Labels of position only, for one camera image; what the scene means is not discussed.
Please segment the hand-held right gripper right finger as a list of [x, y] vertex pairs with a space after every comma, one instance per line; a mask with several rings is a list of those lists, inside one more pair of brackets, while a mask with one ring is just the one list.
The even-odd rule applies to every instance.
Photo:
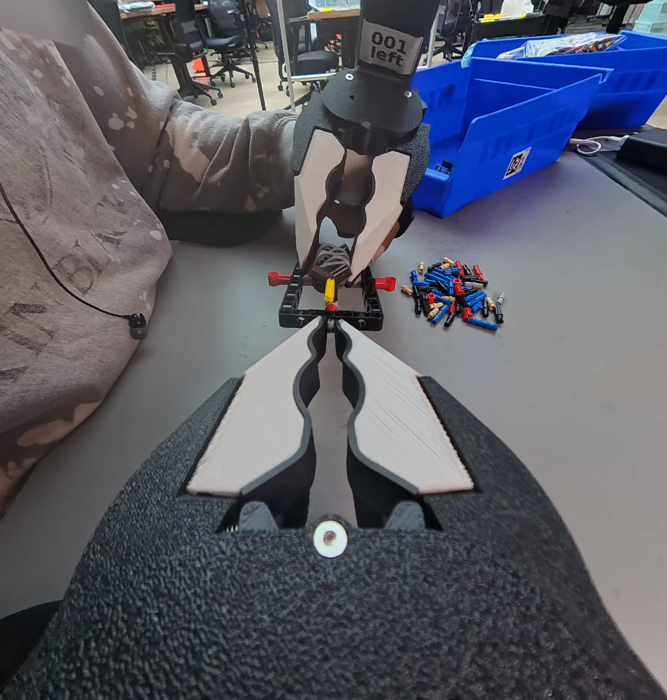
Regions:
[[422, 375], [345, 321], [336, 322], [347, 422], [347, 480], [359, 528], [440, 528], [428, 497], [475, 484]]

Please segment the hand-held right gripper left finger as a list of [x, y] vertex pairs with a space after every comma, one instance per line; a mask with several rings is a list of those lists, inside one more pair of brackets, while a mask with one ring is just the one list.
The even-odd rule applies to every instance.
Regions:
[[308, 516], [316, 464], [308, 407], [326, 349], [327, 324], [312, 320], [245, 371], [188, 494], [263, 502], [274, 517]]

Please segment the grey gear assembly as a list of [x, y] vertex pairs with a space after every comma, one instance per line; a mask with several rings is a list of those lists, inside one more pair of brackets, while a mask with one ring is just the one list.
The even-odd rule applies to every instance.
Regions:
[[346, 283], [351, 274], [350, 250], [346, 245], [336, 246], [332, 243], [319, 245], [308, 273], [312, 287], [316, 291], [324, 293], [329, 279], [333, 279], [335, 288], [339, 288]]

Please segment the black rectangular brick frame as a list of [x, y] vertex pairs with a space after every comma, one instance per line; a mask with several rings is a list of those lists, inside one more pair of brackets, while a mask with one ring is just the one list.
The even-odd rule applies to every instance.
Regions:
[[304, 328], [312, 320], [321, 318], [326, 320], [345, 320], [358, 330], [379, 331], [383, 327], [384, 312], [382, 310], [381, 299], [378, 290], [375, 289], [374, 280], [369, 268], [364, 269], [360, 288], [362, 289], [363, 310], [344, 310], [338, 302], [338, 312], [326, 312], [324, 307], [321, 309], [302, 309], [299, 306], [301, 294], [305, 282], [311, 282], [306, 275], [301, 272], [299, 264], [294, 265], [292, 270], [291, 281], [289, 285], [285, 285], [285, 294], [283, 296], [280, 308], [278, 311], [278, 322], [283, 328]]

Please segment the person's left forearm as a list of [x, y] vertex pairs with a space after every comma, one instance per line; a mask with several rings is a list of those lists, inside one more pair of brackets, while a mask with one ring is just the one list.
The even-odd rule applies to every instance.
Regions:
[[160, 211], [250, 214], [294, 205], [296, 117], [258, 111], [239, 120], [175, 102], [156, 147], [151, 184]]

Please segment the grey desk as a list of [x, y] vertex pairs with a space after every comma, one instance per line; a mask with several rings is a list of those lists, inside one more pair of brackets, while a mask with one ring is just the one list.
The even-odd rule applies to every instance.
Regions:
[[[595, 166], [556, 163], [443, 220], [424, 212], [375, 272], [478, 263], [505, 293], [492, 334], [434, 327], [383, 295], [371, 337], [503, 440], [572, 532], [604, 603], [667, 691], [667, 218]], [[33, 468], [0, 524], [0, 618], [60, 599], [135, 469], [277, 324], [293, 215], [236, 247], [176, 243], [148, 339], [104, 403]]]

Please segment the person's left hand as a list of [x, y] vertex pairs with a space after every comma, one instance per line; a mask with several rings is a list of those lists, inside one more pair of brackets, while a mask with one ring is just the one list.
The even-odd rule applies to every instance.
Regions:
[[390, 232], [388, 232], [387, 236], [385, 237], [384, 241], [381, 243], [381, 245], [378, 247], [376, 250], [374, 256], [373, 256], [373, 261], [378, 260], [386, 250], [390, 247], [392, 241], [397, 237], [399, 234], [400, 230], [400, 221], [397, 220], [393, 227], [390, 229]]

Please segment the black office chair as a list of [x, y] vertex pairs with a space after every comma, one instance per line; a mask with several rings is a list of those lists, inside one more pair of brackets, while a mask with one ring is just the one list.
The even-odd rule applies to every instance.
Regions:
[[[178, 93], [181, 98], [205, 96], [212, 106], [222, 99], [221, 89], [216, 86], [207, 63], [207, 46], [203, 32], [198, 25], [198, 17], [193, 1], [174, 1], [175, 22], [172, 25], [171, 63], [178, 80]], [[197, 59], [205, 74], [202, 81], [194, 78], [189, 66]]]
[[316, 27], [308, 20], [307, 1], [283, 1], [285, 41], [290, 73], [297, 75], [329, 74], [338, 71], [340, 60], [331, 50], [320, 47]]
[[234, 73], [242, 74], [252, 83], [257, 79], [254, 74], [237, 65], [236, 59], [250, 58], [244, 21], [236, 1], [208, 1], [208, 15], [212, 28], [212, 37], [207, 39], [207, 47], [221, 60], [221, 68], [215, 76], [222, 82], [229, 76], [230, 87], [235, 87]]

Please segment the blue plastic bin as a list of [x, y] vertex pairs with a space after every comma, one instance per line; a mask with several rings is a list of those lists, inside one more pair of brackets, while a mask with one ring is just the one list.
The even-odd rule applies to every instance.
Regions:
[[619, 41], [599, 52], [523, 56], [542, 63], [611, 69], [578, 132], [643, 127], [667, 96], [667, 36], [621, 31]]
[[[415, 207], [444, 218], [555, 162], [610, 73], [490, 58], [418, 72], [431, 156]], [[449, 176], [434, 170], [443, 160]]]

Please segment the large whiteboard on stand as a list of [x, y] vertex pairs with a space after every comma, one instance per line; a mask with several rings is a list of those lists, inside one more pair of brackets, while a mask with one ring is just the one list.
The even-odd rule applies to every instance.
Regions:
[[287, 34], [286, 34], [286, 18], [285, 18], [285, 11], [284, 11], [284, 7], [283, 7], [283, 2], [280, 0], [276, 0], [276, 7], [277, 7], [277, 14], [278, 14], [278, 24], [279, 24], [279, 28], [280, 28], [280, 38], [281, 38], [282, 50], [283, 50], [283, 61], [284, 61], [284, 67], [285, 67], [285, 75], [286, 75], [287, 91], [288, 91], [289, 102], [290, 102], [290, 109], [291, 109], [291, 112], [296, 114], [297, 108], [296, 108], [295, 97], [294, 97], [294, 81], [292, 78], [292, 67], [291, 67], [291, 61], [290, 61], [290, 56], [289, 56], [289, 45], [288, 45]]

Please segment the pile of small connector pins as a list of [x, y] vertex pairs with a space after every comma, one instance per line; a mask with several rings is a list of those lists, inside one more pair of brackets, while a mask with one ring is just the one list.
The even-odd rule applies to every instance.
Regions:
[[448, 257], [431, 265], [423, 262], [410, 272], [401, 294], [411, 298], [416, 316], [432, 326], [449, 329], [456, 320], [489, 333], [504, 325], [504, 294], [489, 296], [489, 281], [479, 265]]

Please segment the small whiteboard on stand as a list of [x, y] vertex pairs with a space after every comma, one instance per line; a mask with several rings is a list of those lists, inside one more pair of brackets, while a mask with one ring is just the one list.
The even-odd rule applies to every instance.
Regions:
[[265, 100], [263, 85], [262, 85], [262, 81], [261, 81], [259, 59], [258, 59], [258, 54], [257, 54], [258, 53], [257, 42], [256, 42], [256, 38], [254, 35], [253, 27], [252, 27], [250, 5], [248, 4], [248, 1], [242, 1], [242, 13], [244, 15], [245, 29], [247, 32], [247, 39], [248, 39], [248, 43], [249, 43], [249, 47], [250, 47], [251, 63], [252, 63], [254, 77], [255, 77], [258, 93], [259, 93], [259, 102], [260, 102], [261, 110], [266, 111], [267, 110], [266, 100]]

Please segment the clear bag of parts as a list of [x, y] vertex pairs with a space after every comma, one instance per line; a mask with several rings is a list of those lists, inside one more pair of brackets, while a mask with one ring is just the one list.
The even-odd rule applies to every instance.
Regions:
[[556, 38], [530, 39], [521, 46], [499, 53], [498, 59], [544, 58], [558, 55], [600, 53], [619, 46], [625, 34], [590, 32], [559, 35]]

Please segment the person's grey hoodie torso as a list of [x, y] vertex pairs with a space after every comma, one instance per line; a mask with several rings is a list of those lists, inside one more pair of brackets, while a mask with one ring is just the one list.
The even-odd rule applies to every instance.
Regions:
[[101, 405], [171, 258], [157, 216], [194, 198], [195, 116], [133, 65], [87, 1], [70, 24], [0, 18], [0, 524], [51, 450]]

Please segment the black hoodie drawstring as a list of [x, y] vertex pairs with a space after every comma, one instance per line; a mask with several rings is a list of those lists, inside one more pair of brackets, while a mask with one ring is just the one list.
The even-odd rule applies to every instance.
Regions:
[[148, 321], [143, 313], [135, 312], [132, 314], [120, 314], [120, 313], [108, 311], [108, 310], [105, 310], [105, 309], [85, 300], [84, 298], [82, 298], [78, 294], [71, 291], [67, 287], [67, 285], [65, 285], [59, 279], [56, 272], [49, 265], [47, 259], [44, 257], [44, 254], [43, 254], [41, 248], [38, 246], [38, 244], [34, 240], [33, 236], [30, 234], [30, 232], [26, 228], [25, 224], [23, 223], [23, 220], [17, 214], [17, 212], [14, 208], [14, 205], [12, 204], [11, 200], [9, 199], [9, 197], [5, 191], [5, 188], [3, 186], [3, 183], [1, 182], [1, 179], [0, 179], [0, 195], [3, 198], [3, 201], [8, 209], [8, 212], [12, 215], [14, 222], [19, 226], [19, 228], [23, 232], [24, 236], [28, 240], [29, 244], [32, 246], [32, 249], [35, 251], [37, 257], [39, 258], [39, 260], [43, 264], [44, 268], [47, 270], [50, 277], [54, 280], [54, 282], [58, 285], [58, 287], [62, 291], [64, 291], [67, 295], [69, 295], [76, 302], [83, 304], [85, 307], [87, 307], [93, 311], [96, 311], [96, 312], [98, 312], [104, 316], [108, 316], [110, 318], [121, 319], [121, 320], [125, 321], [128, 325], [130, 337], [132, 339], [137, 340], [137, 341], [142, 341], [147, 337]]

